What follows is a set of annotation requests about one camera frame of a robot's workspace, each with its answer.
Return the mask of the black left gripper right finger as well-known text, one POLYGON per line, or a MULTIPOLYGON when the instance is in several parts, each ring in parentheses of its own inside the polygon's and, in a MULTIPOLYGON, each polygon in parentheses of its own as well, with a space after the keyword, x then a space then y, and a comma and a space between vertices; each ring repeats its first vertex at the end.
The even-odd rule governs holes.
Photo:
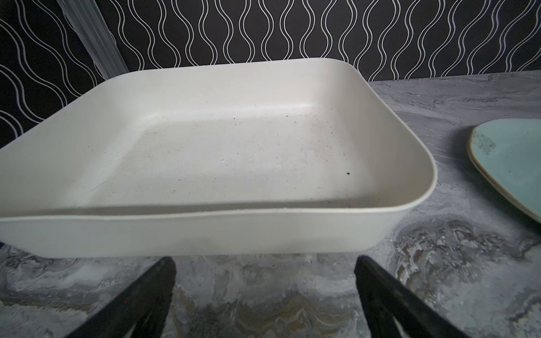
POLYGON ((372 337, 466 337, 424 304, 413 292, 369 256, 359 256, 354 269, 356 288, 372 337))

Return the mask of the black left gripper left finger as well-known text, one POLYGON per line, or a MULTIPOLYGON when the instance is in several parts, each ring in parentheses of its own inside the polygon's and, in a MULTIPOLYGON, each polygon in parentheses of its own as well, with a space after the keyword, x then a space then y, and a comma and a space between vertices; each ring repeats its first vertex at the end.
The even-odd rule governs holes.
POLYGON ((160 337, 170 309, 176 265, 163 257, 69 337, 160 337))

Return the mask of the mint green ceramic plate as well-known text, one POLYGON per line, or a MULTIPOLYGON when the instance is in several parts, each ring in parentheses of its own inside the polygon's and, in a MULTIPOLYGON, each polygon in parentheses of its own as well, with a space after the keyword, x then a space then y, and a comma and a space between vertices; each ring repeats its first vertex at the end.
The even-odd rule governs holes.
POLYGON ((507 201, 540 222, 539 118, 500 118, 477 125, 467 153, 507 201))

